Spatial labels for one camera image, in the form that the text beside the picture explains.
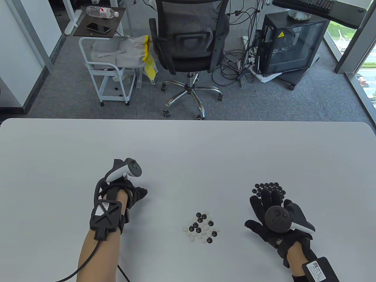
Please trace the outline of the person's right hand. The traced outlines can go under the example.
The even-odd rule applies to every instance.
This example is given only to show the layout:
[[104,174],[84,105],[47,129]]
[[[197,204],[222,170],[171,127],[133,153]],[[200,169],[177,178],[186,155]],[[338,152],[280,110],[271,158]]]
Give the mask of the person's right hand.
[[247,220],[244,226],[255,234],[259,235],[266,243],[269,243],[277,250],[278,255],[283,259],[283,265],[287,268],[290,264],[287,261],[288,250],[294,243],[299,242],[302,245],[303,254],[309,261],[317,259],[316,254],[310,248],[310,242],[313,240],[308,233],[299,230],[289,230],[286,233],[276,233],[272,231],[265,222],[265,213],[272,206],[281,207],[281,195],[278,191],[269,191],[264,188],[261,191],[261,198],[257,196],[250,197],[250,205],[258,218],[258,222]]

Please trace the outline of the person's left hand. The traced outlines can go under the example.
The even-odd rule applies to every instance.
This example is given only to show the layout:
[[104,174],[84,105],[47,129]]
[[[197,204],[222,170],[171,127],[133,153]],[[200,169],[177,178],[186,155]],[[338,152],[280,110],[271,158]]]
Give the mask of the person's left hand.
[[115,180],[107,183],[104,179],[98,181],[94,192],[94,203],[100,199],[117,200],[119,191],[127,195],[127,200],[120,200],[122,209],[130,209],[135,203],[143,199],[148,191],[135,187],[130,180]]

